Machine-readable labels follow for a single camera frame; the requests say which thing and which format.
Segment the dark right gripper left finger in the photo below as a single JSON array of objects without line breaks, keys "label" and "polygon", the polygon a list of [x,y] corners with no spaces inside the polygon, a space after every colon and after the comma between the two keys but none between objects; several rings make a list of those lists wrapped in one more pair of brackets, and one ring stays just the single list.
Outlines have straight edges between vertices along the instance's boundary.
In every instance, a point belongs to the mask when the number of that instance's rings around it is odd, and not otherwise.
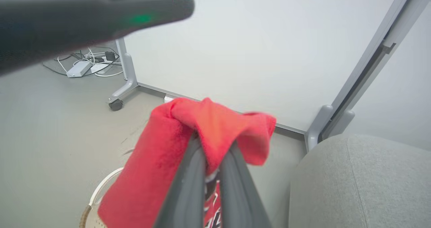
[{"label": "dark right gripper left finger", "polygon": [[206,157],[198,134],[193,133],[154,227],[203,228],[205,177]]}]

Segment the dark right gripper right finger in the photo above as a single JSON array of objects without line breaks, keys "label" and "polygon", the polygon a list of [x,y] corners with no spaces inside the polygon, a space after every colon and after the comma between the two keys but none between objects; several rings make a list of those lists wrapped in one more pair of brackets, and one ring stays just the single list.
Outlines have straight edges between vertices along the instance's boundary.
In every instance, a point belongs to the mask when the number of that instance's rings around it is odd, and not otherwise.
[{"label": "dark right gripper right finger", "polygon": [[271,228],[237,141],[220,165],[220,190],[222,228]]}]

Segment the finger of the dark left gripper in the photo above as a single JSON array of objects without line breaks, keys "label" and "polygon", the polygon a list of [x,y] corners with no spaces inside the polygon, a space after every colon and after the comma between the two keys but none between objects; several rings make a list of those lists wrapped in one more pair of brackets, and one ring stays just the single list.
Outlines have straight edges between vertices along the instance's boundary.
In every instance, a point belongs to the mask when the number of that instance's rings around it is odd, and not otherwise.
[{"label": "finger of the dark left gripper", "polygon": [[191,17],[194,0],[1,0],[1,75]]}]

